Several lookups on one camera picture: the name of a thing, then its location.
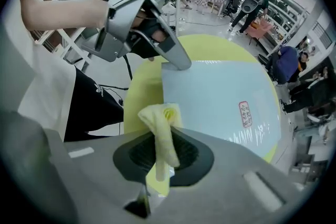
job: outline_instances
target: white floor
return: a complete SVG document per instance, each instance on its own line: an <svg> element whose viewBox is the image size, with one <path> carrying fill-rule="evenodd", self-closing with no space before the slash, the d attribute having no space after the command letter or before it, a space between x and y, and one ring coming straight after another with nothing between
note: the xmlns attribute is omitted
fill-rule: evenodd
<svg viewBox="0 0 336 224"><path fill-rule="evenodd" d="M256 46L254 40L251 41L249 45L250 38L246 35L236 36L235 31L239 30L240 27L236 26L233 32L228 31L230 18L219 18L217 17L217 11L211 13L211 9L205 9L204 15L201 12L195 10L195 6L192 10L181 9L180 20L178 21L179 36L192 35L192 34L208 34L226 38L244 49L246 49L253 56L258 54L265 55L265 52ZM128 54L129 62L134 73L138 66L144 61L139 56L134 54ZM130 84L130 77L128 75L127 67L123 59L118 59L113 63L106 62L96 56L92 56L92 64L90 64L85 73L93 80L99 84L107 84L111 86L117 86L121 88L126 88ZM276 87L278 97L288 100L287 88ZM119 100L120 98L113 92L109 91L112 96ZM126 93L122 90L116 90L122 99L125 98ZM284 173L288 173L289 167L291 165L293 155L295 153L295 146L292 143L292 130L293 130L294 114L289 116L282 115L281 117L281 131L282 138L278 143L278 148L273 157L272 164L279 168ZM120 133L123 134L123 124L120 125ZM119 134L119 124L106 126L98 131L91 132L93 135L118 135Z"/></svg>

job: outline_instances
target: red stamp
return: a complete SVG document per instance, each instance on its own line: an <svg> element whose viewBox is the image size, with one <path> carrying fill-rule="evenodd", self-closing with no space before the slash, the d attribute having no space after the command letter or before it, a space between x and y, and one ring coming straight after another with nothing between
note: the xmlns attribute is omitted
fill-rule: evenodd
<svg viewBox="0 0 336 224"><path fill-rule="evenodd" d="M242 115L241 120L243 121L244 128L248 128L252 125L252 116L250 112L250 107L246 101L239 103L240 114Z"/></svg>

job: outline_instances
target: black pants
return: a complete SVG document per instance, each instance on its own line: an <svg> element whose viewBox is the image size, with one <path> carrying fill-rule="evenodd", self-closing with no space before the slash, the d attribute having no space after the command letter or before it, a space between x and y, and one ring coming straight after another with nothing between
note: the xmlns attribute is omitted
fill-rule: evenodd
<svg viewBox="0 0 336 224"><path fill-rule="evenodd" d="M304 83L302 83L302 84L296 86L295 88L293 88L293 89L289 92L289 94L290 94L291 96L293 96L294 94L299 93L299 92L305 90L305 89L308 88L308 86L311 85L311 84L312 84L312 82L304 82Z"/></svg>
<svg viewBox="0 0 336 224"><path fill-rule="evenodd" d="M305 89L303 91L300 91L299 93L294 94L292 96L292 100L292 104L286 104L284 106L284 111L286 111L287 113L299 111L313 105L313 99L309 89Z"/></svg>
<svg viewBox="0 0 336 224"><path fill-rule="evenodd" d="M123 121L123 108L91 78L76 68L64 142L97 139L87 132Z"/></svg>
<svg viewBox="0 0 336 224"><path fill-rule="evenodd" d="M243 12L242 10L238 13L237 17L234 19L234 21L232 22L231 26L235 27L238 22L245 16L247 15L247 13ZM241 27L241 29L239 30L239 32L244 32L246 30L246 28L257 18L257 15L254 12L251 12L247 15L246 21L244 23L244 25Z"/></svg>
<svg viewBox="0 0 336 224"><path fill-rule="evenodd" d="M270 72L270 69L272 67L273 70L273 76L277 80L279 84L285 84L287 82L286 77L282 73L282 71L278 68L277 61L280 59L280 56L278 55L278 52L274 52L270 59L268 60L268 63L266 64L265 68Z"/></svg>

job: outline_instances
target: person's arm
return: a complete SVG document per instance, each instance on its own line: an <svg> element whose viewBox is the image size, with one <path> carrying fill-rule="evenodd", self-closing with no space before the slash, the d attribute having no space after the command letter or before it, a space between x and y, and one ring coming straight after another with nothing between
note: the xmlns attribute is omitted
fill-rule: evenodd
<svg viewBox="0 0 336 224"><path fill-rule="evenodd" d="M264 12L261 14L261 17L265 16L267 14L267 12L268 12L268 8L265 8Z"/></svg>
<svg viewBox="0 0 336 224"><path fill-rule="evenodd" d="M39 1L20 0L23 22L28 30L54 30L62 28L102 28L105 24L108 3L102 0ZM146 17L142 11L139 17ZM136 17L132 27L143 21Z"/></svg>
<svg viewBox="0 0 336 224"><path fill-rule="evenodd" d="M282 56L282 55L284 55L288 50L289 50L289 47L288 47L288 46L284 46L284 47L282 47L281 49L279 49L279 51L278 51L278 55L279 55L279 56Z"/></svg>

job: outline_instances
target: black wire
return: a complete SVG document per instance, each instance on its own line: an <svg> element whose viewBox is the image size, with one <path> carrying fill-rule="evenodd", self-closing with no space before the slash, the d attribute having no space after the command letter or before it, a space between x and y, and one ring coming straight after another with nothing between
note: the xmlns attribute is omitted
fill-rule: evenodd
<svg viewBox="0 0 336 224"><path fill-rule="evenodd" d="M116 87L116 86L109 86L109 85L103 85L103 84L100 84L99 86L100 87L107 87L107 88L114 88L114 89L123 90L123 91L128 90L128 88L119 88L119 87Z"/></svg>
<svg viewBox="0 0 336 224"><path fill-rule="evenodd" d="M191 22L186 22L188 24L193 24L193 25L207 25L207 24L200 24L200 23L191 23ZM225 25L228 25L230 23L226 23L226 24L223 24L223 25L207 25L207 26L225 26Z"/></svg>
<svg viewBox="0 0 336 224"><path fill-rule="evenodd" d="M122 100L122 98L121 98L121 96L120 95L118 95L117 94L117 92L115 92L115 91L113 91L112 89L107 89L107 88L104 88L104 87L102 87L104 90L106 90L106 91L108 91L108 90L110 90L110 91L112 91L112 92L114 92L117 96L119 96L120 97L120 99Z"/></svg>
<svg viewBox="0 0 336 224"><path fill-rule="evenodd" d="M136 16L136 17L140 19L145 19L145 20L156 20L156 18L147 18L147 17L140 17L140 16Z"/></svg>
<svg viewBox="0 0 336 224"><path fill-rule="evenodd" d="M123 56L127 65L127 69L128 69L128 74L130 75L131 80L133 79L133 75L132 75L132 70L131 70L131 66L130 63L128 62L128 58L126 55Z"/></svg>

